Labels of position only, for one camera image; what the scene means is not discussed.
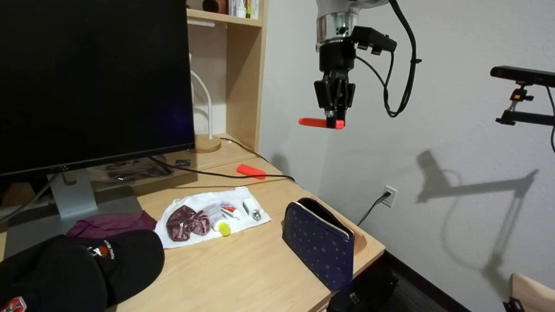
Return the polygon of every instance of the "white wall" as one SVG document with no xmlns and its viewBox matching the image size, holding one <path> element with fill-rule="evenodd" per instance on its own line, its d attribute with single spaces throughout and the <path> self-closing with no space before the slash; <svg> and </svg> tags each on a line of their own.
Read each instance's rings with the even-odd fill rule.
<svg viewBox="0 0 555 312">
<path fill-rule="evenodd" d="M 509 272 L 555 287 L 555 154 L 549 128 L 502 126 L 511 81 L 497 64 L 555 70 L 551 0 L 398 0 L 417 38 L 410 103 L 390 119 L 376 77 L 360 67 L 343 131 L 299 128 L 322 116 L 315 1 L 270 0 L 261 152 L 301 185 L 358 220 L 381 194 L 398 190 L 362 226 L 388 251 L 471 310 L 502 310 Z M 407 39 L 390 5 L 363 10 L 362 25 L 398 41 L 393 107 L 407 74 Z M 363 55 L 384 74 L 388 57 Z M 544 88 L 521 109 L 551 112 Z"/>
</svg>

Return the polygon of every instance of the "red marker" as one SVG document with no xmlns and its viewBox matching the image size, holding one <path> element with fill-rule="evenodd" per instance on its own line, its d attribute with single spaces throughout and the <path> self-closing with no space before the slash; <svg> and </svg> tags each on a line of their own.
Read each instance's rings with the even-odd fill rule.
<svg viewBox="0 0 555 312">
<path fill-rule="evenodd" d="M 334 129 L 343 129 L 344 128 L 344 119 L 336 119 L 334 126 L 327 126 L 325 119 L 318 117 L 299 117 L 298 124 L 303 126 L 313 126 L 313 128 L 334 128 Z"/>
<path fill-rule="evenodd" d="M 240 174 L 251 176 L 251 178 L 258 178 L 258 180 L 265 178 L 265 171 L 263 169 L 258 169 L 258 168 L 249 166 L 249 164 L 239 164 L 235 168 L 235 171 L 240 173 Z"/>
</svg>

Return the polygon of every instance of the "blue patterned case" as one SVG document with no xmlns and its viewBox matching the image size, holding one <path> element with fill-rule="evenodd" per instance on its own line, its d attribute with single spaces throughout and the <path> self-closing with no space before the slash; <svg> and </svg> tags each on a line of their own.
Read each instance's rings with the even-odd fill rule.
<svg viewBox="0 0 555 312">
<path fill-rule="evenodd" d="M 353 235 L 315 199 L 287 204 L 282 240 L 329 291 L 350 287 Z"/>
</svg>

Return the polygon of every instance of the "wall outlet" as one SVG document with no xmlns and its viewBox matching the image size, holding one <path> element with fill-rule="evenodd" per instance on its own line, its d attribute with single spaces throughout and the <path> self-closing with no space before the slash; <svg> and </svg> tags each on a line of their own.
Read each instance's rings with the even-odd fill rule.
<svg viewBox="0 0 555 312">
<path fill-rule="evenodd" d="M 388 206 L 388 207 L 393 207 L 393 199 L 395 199 L 395 195 L 396 195 L 396 188 L 393 188 L 393 187 L 390 187 L 390 185 L 383 185 L 383 192 L 381 192 L 381 194 L 384 194 L 384 192 L 388 192 L 388 197 L 384 197 L 381 202 L 383 202 L 384 206 Z"/>
</svg>

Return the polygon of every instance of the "wooden shelf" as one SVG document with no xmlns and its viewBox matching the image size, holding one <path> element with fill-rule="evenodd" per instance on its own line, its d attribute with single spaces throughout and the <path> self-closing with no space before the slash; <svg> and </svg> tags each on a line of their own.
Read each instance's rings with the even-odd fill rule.
<svg viewBox="0 0 555 312">
<path fill-rule="evenodd" d="M 226 13 L 214 13 L 214 12 L 204 12 L 204 10 L 194 10 L 194 8 L 187 8 L 187 17 L 188 20 L 261 27 L 259 18 L 240 18 Z"/>
</svg>

